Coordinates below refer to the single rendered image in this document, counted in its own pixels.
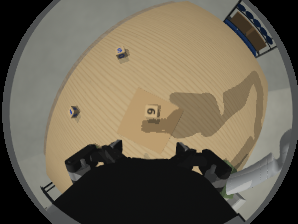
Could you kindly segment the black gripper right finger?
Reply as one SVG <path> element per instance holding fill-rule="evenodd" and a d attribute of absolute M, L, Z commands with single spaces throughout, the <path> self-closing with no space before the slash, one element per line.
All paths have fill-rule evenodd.
<path fill-rule="evenodd" d="M 182 142 L 177 142 L 175 156 L 159 163 L 177 165 L 190 170 L 193 166 L 199 166 L 202 175 L 219 193 L 223 190 L 232 171 L 232 168 L 211 150 L 203 149 L 202 153 L 198 153 L 197 150 L 190 149 Z"/>

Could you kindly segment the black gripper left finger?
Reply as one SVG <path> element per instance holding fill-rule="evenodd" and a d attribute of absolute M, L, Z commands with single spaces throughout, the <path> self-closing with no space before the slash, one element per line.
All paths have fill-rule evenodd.
<path fill-rule="evenodd" d="M 75 183 L 87 171 L 96 167 L 98 162 L 109 164 L 115 162 L 135 161 L 131 157 L 126 157 L 122 154 L 122 151 L 122 140 L 116 140 L 110 145 L 101 146 L 101 148 L 96 148 L 96 145 L 93 144 L 85 146 L 83 149 L 65 160 L 65 165 L 72 183 Z"/>

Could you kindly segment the tan square mat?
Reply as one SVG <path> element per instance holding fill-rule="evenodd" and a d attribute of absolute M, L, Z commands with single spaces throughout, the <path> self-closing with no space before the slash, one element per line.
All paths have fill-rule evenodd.
<path fill-rule="evenodd" d="M 146 104 L 158 105 L 157 118 L 144 117 Z M 138 87 L 117 133 L 161 154 L 183 111 L 172 103 Z"/>

